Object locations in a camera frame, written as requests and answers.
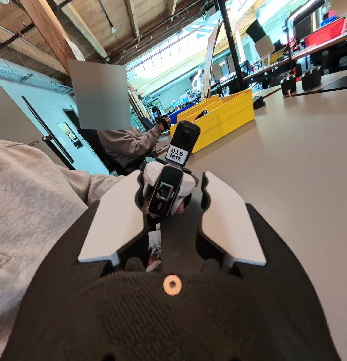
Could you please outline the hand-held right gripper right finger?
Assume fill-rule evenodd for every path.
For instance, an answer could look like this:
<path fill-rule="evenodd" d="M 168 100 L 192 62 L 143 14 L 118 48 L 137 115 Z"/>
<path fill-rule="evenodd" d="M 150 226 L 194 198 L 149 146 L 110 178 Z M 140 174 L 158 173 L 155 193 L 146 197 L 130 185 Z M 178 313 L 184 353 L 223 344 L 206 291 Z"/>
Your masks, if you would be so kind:
<path fill-rule="evenodd" d="M 236 263 L 265 266 L 266 257 L 241 195 L 209 171 L 203 173 L 201 190 L 203 214 L 196 238 L 199 256 L 215 259 L 226 271 Z"/>

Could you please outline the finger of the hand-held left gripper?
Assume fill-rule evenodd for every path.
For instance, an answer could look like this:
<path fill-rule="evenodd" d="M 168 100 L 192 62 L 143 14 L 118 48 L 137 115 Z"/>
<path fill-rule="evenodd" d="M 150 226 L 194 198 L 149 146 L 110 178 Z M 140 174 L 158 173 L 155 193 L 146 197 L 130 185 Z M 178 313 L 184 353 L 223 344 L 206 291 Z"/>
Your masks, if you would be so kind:
<path fill-rule="evenodd" d="M 187 207 L 189 204 L 192 192 L 194 191 L 194 188 L 198 185 L 198 179 L 188 173 L 183 174 L 182 181 L 179 186 L 179 190 L 177 191 L 177 194 L 174 197 L 173 202 L 173 213 L 175 214 L 179 207 L 183 205 L 183 207 Z"/>
<path fill-rule="evenodd" d="M 154 187 L 162 172 L 162 164 L 146 164 L 144 168 L 143 196 L 146 197 L 150 187 Z"/>

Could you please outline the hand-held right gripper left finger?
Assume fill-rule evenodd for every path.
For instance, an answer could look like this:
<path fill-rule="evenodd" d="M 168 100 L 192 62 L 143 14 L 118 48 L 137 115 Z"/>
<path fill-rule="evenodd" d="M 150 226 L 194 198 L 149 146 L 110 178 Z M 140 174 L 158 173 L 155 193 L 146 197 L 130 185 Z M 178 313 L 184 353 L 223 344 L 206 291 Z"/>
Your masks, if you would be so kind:
<path fill-rule="evenodd" d="M 149 238 L 143 204 L 143 172 L 136 170 L 102 196 L 78 261 L 110 261 L 113 267 L 124 267 L 136 257 L 146 267 Z"/>

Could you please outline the black ethernet adapter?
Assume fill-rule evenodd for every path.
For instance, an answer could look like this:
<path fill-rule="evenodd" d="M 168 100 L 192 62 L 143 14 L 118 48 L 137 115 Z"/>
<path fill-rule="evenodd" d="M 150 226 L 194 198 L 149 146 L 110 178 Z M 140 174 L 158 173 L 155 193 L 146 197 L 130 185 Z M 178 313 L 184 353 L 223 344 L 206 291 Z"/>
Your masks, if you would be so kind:
<path fill-rule="evenodd" d="M 165 165 L 154 183 L 154 190 L 148 205 L 151 215 L 167 218 L 180 190 L 184 173 L 173 165 Z"/>

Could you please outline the person's left forearm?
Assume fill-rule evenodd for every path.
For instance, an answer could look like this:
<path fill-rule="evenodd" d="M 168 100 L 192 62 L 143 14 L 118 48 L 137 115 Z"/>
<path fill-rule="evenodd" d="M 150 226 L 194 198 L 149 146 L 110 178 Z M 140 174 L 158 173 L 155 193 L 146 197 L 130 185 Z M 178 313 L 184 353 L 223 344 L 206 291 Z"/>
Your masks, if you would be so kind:
<path fill-rule="evenodd" d="M 104 174 L 90 175 L 86 184 L 86 205 L 90 206 L 99 201 L 115 184 L 125 178 L 126 176 L 122 175 L 117 177 Z"/>

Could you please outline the grey desk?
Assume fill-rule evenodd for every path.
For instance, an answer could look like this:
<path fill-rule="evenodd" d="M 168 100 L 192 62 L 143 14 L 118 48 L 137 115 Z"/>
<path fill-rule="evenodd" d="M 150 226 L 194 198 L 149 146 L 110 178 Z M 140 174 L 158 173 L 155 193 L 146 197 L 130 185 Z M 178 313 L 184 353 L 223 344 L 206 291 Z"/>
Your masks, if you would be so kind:
<path fill-rule="evenodd" d="M 347 89 L 265 99 L 188 161 L 252 204 L 301 262 L 347 360 Z"/>

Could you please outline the black desk mat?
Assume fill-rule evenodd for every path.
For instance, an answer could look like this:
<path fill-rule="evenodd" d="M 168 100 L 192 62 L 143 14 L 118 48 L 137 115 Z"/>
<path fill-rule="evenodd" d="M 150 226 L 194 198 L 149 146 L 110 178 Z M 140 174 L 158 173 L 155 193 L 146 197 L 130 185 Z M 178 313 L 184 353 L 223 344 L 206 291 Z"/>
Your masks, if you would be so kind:
<path fill-rule="evenodd" d="M 347 89 L 347 75 L 321 88 L 320 92 L 325 93 L 325 92 L 339 91 L 345 89 Z"/>

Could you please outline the yellow plastic bin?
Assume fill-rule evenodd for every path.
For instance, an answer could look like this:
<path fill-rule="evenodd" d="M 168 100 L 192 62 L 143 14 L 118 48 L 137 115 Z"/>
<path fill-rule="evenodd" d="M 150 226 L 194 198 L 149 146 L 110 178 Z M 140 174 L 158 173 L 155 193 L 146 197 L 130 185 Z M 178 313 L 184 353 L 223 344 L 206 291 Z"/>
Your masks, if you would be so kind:
<path fill-rule="evenodd" d="M 193 154 L 254 119 L 251 88 L 227 97 L 212 96 L 177 115 L 178 123 L 186 120 L 200 127 Z"/>

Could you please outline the black office chair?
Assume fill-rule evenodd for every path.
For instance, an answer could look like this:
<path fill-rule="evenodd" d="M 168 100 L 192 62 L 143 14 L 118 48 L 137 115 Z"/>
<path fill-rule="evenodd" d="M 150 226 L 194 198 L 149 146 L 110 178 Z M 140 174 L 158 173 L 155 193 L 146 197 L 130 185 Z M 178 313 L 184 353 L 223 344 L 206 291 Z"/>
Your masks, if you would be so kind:
<path fill-rule="evenodd" d="M 116 171 L 117 175 L 127 176 L 126 171 L 112 156 L 108 155 L 99 140 L 98 133 L 94 129 L 78 129 L 78 133 L 90 145 L 98 158 L 106 166 L 109 173 Z"/>

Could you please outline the tall cardboard sheet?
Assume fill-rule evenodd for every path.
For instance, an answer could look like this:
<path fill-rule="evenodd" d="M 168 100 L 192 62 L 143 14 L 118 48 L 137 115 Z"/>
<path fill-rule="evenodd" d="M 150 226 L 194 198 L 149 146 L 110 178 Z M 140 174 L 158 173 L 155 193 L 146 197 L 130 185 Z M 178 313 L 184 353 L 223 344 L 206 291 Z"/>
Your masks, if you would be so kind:
<path fill-rule="evenodd" d="M 216 41 L 221 29 L 222 18 L 219 18 L 214 30 L 208 38 L 206 59 L 204 63 L 204 72 L 203 72 L 203 85 L 201 91 L 200 101 L 204 101 L 210 97 L 211 92 L 211 82 L 212 82 L 212 58 L 215 51 Z"/>

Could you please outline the black charging block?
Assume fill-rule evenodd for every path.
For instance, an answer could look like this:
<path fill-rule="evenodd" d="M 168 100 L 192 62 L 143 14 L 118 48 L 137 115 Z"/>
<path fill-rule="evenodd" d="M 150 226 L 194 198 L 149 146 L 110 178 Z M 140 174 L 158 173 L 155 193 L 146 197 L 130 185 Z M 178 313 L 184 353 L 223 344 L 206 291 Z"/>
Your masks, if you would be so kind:
<path fill-rule="evenodd" d="M 323 70 L 321 66 L 313 67 L 309 70 L 306 70 L 301 75 L 302 89 L 304 92 L 315 88 L 320 85 L 321 78 L 323 75 Z"/>
<path fill-rule="evenodd" d="M 289 94 L 293 94 L 296 92 L 296 76 L 294 74 L 290 74 L 287 77 L 283 78 L 280 82 L 281 91 L 284 96 L 289 96 Z"/>

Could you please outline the red plastic bin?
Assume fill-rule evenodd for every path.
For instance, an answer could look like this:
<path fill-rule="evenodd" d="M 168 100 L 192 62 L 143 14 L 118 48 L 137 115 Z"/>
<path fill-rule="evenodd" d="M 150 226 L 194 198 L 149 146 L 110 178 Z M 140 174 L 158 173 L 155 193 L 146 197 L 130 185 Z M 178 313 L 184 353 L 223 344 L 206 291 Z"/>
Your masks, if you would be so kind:
<path fill-rule="evenodd" d="M 324 26 L 317 29 L 312 34 L 308 35 L 305 40 L 305 47 L 318 46 L 320 44 L 330 42 L 335 38 L 347 36 L 347 31 L 342 34 L 345 18 L 331 17 L 323 22 Z"/>

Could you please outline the black metal post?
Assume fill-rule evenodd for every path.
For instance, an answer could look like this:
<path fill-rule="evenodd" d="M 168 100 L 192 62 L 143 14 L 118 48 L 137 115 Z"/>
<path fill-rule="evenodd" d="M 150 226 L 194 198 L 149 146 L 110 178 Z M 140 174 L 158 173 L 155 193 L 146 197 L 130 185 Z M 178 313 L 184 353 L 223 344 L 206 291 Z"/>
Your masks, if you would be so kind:
<path fill-rule="evenodd" d="M 230 26 L 230 21 L 229 21 L 227 9 L 226 9 L 225 0 L 218 0 L 217 3 L 219 6 L 219 10 L 221 12 L 221 17 L 222 17 L 222 20 L 224 23 L 226 36 L 227 36 L 231 56 L 232 56 L 233 63 L 234 63 L 238 88 L 239 88 L 239 91 L 243 91 L 246 89 L 246 87 L 245 87 L 244 81 L 243 81 L 243 75 L 242 75 L 242 71 L 241 71 L 240 64 L 239 64 L 238 54 L 237 54 L 235 43 L 234 43 L 233 33 L 232 33 L 231 26 Z"/>

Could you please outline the black tablet with wooden frame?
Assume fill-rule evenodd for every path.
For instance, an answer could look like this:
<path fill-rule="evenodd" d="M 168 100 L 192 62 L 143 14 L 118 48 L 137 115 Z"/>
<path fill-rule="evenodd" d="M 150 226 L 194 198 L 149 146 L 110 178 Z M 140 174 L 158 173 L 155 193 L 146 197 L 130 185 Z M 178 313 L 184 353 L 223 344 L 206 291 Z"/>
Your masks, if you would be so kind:
<path fill-rule="evenodd" d="M 275 52 L 275 47 L 270 37 L 257 19 L 248 26 L 245 32 L 254 42 L 255 49 L 260 58 L 268 57 Z"/>

